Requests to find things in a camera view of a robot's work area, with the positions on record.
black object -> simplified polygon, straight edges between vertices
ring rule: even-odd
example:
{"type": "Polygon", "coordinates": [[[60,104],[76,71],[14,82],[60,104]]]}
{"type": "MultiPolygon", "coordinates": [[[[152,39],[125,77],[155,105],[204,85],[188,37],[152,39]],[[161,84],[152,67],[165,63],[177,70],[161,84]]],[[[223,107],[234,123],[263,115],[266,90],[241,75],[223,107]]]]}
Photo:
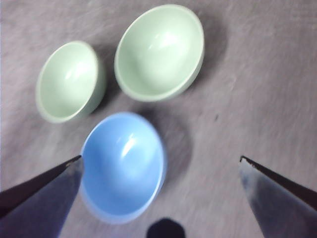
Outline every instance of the black object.
{"type": "Polygon", "coordinates": [[[55,238],[78,192],[83,173],[77,156],[0,193],[1,238],[55,238]]]}
{"type": "Polygon", "coordinates": [[[147,238],[185,238],[185,231],[177,222],[164,218],[149,227],[147,238]]]}
{"type": "Polygon", "coordinates": [[[317,238],[317,193],[247,157],[240,176],[265,238],[317,238]]]}

floor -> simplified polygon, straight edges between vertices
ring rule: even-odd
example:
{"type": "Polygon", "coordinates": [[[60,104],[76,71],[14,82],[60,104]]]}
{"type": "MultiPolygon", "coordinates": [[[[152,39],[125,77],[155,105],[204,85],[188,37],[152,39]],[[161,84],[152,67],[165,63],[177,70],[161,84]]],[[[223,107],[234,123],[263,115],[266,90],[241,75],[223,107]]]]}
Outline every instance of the floor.
{"type": "Polygon", "coordinates": [[[76,156],[103,118],[145,115],[167,144],[161,193],[125,225],[108,225],[78,195],[62,238],[142,238],[169,217],[191,238],[261,238],[240,184],[239,157],[317,190],[317,2],[315,0],[176,0],[205,31],[206,56],[194,84],[159,103],[119,90],[116,46],[129,24],[162,0],[1,1],[1,189],[76,156]],[[47,57],[71,40],[92,44],[104,60],[108,89],[85,119],[44,121],[34,89],[47,57]]]}

large green bowl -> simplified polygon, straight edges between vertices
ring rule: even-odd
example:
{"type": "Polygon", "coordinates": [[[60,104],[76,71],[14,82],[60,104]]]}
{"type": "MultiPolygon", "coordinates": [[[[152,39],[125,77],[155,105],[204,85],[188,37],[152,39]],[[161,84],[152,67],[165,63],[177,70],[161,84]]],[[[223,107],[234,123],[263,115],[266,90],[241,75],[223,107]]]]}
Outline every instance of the large green bowl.
{"type": "Polygon", "coordinates": [[[36,86],[37,108],[53,123],[86,116],[98,106],[105,88],[105,71],[93,48],[85,42],[69,42],[42,68],[36,86]]]}
{"type": "Polygon", "coordinates": [[[120,88],[144,102],[175,96],[196,78],[204,32],[188,8],[167,4],[139,16],[119,42],[114,72],[120,88]]]}

blue bowl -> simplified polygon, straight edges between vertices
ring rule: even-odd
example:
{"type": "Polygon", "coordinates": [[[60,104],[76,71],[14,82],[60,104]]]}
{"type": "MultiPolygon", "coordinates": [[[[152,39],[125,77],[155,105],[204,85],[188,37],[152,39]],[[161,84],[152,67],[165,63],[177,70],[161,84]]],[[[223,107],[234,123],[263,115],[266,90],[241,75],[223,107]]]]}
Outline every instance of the blue bowl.
{"type": "Polygon", "coordinates": [[[84,201],[108,223],[126,223],[141,215],[165,178],[162,141],[155,128],[134,113],[117,113],[101,121],[87,137],[81,154],[84,201]]]}

bowl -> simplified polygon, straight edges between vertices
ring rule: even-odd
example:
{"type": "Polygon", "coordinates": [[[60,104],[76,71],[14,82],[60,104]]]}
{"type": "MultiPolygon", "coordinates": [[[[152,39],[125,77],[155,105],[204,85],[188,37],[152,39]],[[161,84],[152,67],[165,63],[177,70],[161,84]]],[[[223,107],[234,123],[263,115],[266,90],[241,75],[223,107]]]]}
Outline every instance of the bowl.
{"type": "Polygon", "coordinates": [[[187,89],[204,58],[204,32],[188,8],[167,4],[139,16],[117,47],[114,72],[131,98],[159,101],[187,89]]]}
{"type": "Polygon", "coordinates": [[[100,103],[106,75],[93,48],[73,41],[58,48],[44,64],[36,86],[41,116],[53,123],[86,116],[100,103]]]}
{"type": "Polygon", "coordinates": [[[141,215],[158,194],[166,171],[164,146],[154,127],[134,113],[117,113],[89,134],[81,155],[81,193],[102,221],[118,224],[141,215]]]}

